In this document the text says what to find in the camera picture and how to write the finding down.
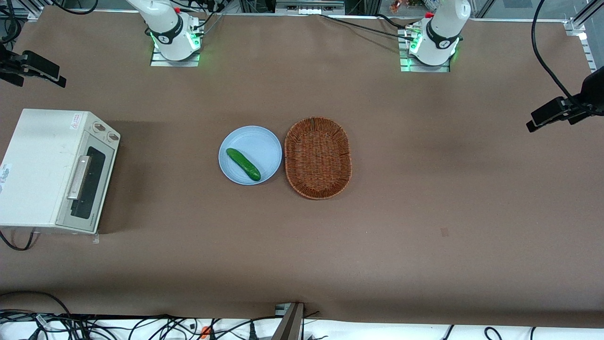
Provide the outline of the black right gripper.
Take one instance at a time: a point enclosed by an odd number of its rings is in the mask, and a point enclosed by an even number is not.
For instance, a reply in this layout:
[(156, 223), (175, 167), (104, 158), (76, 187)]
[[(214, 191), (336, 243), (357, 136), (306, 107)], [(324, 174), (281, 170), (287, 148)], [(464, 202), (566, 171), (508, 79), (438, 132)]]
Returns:
[(22, 87), (24, 84), (23, 62), (25, 56), (16, 52), (7, 50), (5, 45), (0, 45), (0, 79), (9, 84)]

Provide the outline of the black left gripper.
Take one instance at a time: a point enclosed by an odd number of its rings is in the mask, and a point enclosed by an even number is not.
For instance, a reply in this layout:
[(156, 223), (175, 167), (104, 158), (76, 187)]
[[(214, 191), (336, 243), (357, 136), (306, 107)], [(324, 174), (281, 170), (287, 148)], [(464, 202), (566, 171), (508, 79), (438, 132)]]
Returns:
[(568, 123), (575, 125), (591, 116), (604, 115), (604, 67), (587, 76), (582, 83), (580, 93), (573, 95)]

